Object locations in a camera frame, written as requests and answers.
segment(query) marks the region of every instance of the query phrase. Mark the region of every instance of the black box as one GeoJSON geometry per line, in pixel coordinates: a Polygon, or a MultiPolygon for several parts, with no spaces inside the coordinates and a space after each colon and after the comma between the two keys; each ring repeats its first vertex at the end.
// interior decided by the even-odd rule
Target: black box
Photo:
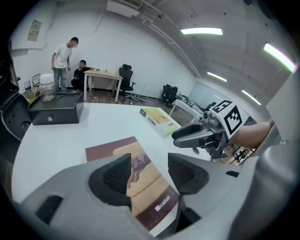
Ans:
{"type": "Polygon", "coordinates": [[[83,93],[58,93],[50,103],[38,97],[28,107],[33,125],[79,123],[83,111],[83,93]]]}

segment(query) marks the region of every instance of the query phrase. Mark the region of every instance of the wooden floor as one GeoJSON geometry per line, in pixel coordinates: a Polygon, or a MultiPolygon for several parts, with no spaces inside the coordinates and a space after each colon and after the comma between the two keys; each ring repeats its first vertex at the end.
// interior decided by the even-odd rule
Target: wooden floor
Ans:
{"type": "MultiPolygon", "coordinates": [[[[114,94],[111,91],[108,90],[92,90],[92,95],[91,97],[90,94],[87,95],[87,102],[88,103],[109,103],[109,104],[127,104],[129,105],[132,100],[126,100],[124,101],[124,97],[119,95],[118,102],[115,102],[114,94]]],[[[146,102],[137,102],[134,103],[134,105],[138,106],[148,106],[148,107],[160,107],[163,109],[167,114],[170,113],[172,106],[167,105],[166,102],[160,99],[152,98],[152,97],[147,97],[146,102]]],[[[179,123],[181,126],[186,125],[191,122],[193,119],[193,116],[184,110],[177,108],[171,116],[177,123],[179,123]]]]}

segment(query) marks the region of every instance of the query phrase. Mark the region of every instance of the white container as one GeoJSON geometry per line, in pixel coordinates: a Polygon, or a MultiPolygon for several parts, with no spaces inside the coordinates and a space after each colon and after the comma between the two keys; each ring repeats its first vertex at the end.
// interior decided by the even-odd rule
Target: white container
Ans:
{"type": "Polygon", "coordinates": [[[54,75],[52,73],[41,75],[39,91],[43,103],[50,103],[55,99],[55,83],[54,75]]]}

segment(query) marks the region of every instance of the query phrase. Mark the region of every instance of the small table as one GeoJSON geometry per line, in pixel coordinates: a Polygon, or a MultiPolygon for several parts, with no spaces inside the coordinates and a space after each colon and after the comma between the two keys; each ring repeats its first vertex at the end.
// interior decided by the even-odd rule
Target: small table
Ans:
{"type": "Polygon", "coordinates": [[[189,105],[187,105],[186,103],[182,102],[179,99],[176,99],[172,104],[174,105],[174,107],[170,111],[169,116],[174,112],[176,106],[182,108],[183,110],[187,111],[188,113],[190,113],[194,116],[194,118],[192,119],[191,122],[194,122],[195,120],[199,120],[203,116],[196,109],[191,108],[189,105]]]}
{"type": "Polygon", "coordinates": [[[89,87],[90,87],[90,91],[91,91],[92,90],[92,76],[114,79],[115,82],[116,82],[115,86],[117,85],[117,81],[119,81],[115,102],[118,101],[120,86],[121,86],[121,82],[122,82],[123,77],[121,77],[120,75],[116,75],[114,73],[109,73],[109,72],[105,72],[105,71],[88,70],[88,71],[85,71],[84,73],[85,74],[84,74],[84,90],[83,90],[84,91],[84,96],[83,96],[83,99],[85,101],[86,101],[87,78],[89,78],[89,87]]]}
{"type": "MultiPolygon", "coordinates": [[[[195,154],[191,148],[175,147],[171,135],[161,137],[140,115],[140,109],[140,106],[131,105],[85,103],[78,124],[31,124],[15,157],[13,200],[21,203],[61,170],[86,163],[86,148],[131,136],[136,137],[173,189],[176,187],[168,172],[169,152],[209,161],[210,156],[205,149],[198,148],[199,154],[195,154]]],[[[160,234],[175,220],[176,214],[177,205],[150,234],[160,234]]]]}

